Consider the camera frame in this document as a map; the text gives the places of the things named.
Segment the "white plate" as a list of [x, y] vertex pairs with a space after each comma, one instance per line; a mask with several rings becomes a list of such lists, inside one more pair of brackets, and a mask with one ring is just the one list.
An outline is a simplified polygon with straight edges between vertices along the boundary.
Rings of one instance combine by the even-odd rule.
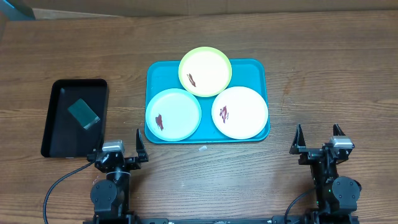
[[259, 134], [268, 120], [268, 107], [256, 91], [234, 86], [222, 91], [211, 107], [216, 128], [232, 139], [249, 139]]

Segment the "small white paper scrap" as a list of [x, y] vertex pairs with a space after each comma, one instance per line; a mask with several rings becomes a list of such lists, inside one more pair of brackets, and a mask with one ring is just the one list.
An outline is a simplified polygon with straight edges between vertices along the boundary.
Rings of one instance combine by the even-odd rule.
[[202, 146], [201, 148], [199, 148], [199, 151], [205, 151], [207, 149], [208, 149], [207, 146]]

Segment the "green scrubbing sponge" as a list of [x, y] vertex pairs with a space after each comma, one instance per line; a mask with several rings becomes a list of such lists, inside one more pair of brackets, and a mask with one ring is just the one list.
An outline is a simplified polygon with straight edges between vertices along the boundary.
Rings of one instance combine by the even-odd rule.
[[68, 107], [68, 112], [85, 130], [100, 121], [100, 117], [81, 98]]

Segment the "green rimmed plate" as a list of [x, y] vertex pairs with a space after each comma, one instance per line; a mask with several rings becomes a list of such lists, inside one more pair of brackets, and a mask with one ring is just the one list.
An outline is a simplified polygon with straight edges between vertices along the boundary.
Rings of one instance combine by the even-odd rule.
[[178, 78], [184, 89], [195, 96], [215, 96], [226, 89], [232, 79], [231, 62], [216, 48], [197, 47], [181, 59]]

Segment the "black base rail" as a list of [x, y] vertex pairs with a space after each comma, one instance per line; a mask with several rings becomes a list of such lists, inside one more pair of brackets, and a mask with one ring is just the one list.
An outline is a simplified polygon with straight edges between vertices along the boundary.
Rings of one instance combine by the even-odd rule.
[[[142, 223], [142, 224], [283, 224], [286, 223], [284, 216], [273, 216], [272, 218], [239, 218], [239, 219], [183, 219], [183, 220], [169, 220], [167, 218], [138, 218], [138, 221], [127, 219], [122, 220], [103, 220], [100, 221], [99, 217], [93, 218], [90, 221], [83, 221], [83, 224], [94, 224], [94, 223]], [[304, 224], [314, 223], [310, 220], [305, 220], [304, 217], [298, 215], [288, 216], [287, 223], [292, 224]], [[360, 224], [358, 217], [351, 217], [351, 221], [325, 221], [316, 223], [354, 223]]]

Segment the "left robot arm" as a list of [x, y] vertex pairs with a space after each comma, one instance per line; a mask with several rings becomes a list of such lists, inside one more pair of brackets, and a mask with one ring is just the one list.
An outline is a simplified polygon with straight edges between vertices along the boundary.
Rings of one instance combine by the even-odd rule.
[[139, 170], [149, 161], [141, 132], [136, 131], [136, 157], [125, 157], [122, 140], [104, 142], [90, 161], [102, 173], [103, 180], [91, 189], [90, 199], [94, 205], [92, 223], [140, 223], [140, 218], [130, 210], [130, 178], [132, 170]]

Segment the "light blue plate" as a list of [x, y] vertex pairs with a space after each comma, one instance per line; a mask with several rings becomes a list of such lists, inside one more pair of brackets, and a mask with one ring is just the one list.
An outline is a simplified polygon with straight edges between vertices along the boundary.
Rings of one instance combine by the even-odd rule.
[[150, 99], [145, 113], [147, 137], [152, 142], [177, 142], [199, 127], [201, 106], [191, 93], [179, 88], [163, 90]]

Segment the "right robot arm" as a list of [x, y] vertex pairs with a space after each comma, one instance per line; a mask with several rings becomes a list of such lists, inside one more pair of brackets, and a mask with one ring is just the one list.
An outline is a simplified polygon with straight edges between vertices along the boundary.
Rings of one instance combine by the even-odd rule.
[[[300, 165], [309, 165], [314, 188], [299, 195], [286, 209], [284, 223], [358, 223], [351, 214], [357, 210], [361, 184], [349, 177], [340, 176], [337, 165], [347, 161], [354, 143], [338, 124], [333, 125], [333, 135], [321, 148], [308, 148], [302, 127], [297, 125], [290, 154], [300, 156]], [[289, 218], [290, 209], [301, 198], [315, 193], [317, 208], [308, 209], [297, 220]]]

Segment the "black rectangular tray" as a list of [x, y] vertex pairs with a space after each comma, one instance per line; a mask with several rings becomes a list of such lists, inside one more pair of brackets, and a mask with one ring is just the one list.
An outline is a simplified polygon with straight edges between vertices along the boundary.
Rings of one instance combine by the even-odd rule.
[[[54, 82], [45, 122], [41, 155], [44, 157], [86, 157], [104, 141], [109, 89], [103, 79], [61, 79]], [[68, 112], [79, 99], [100, 121], [85, 130]]]

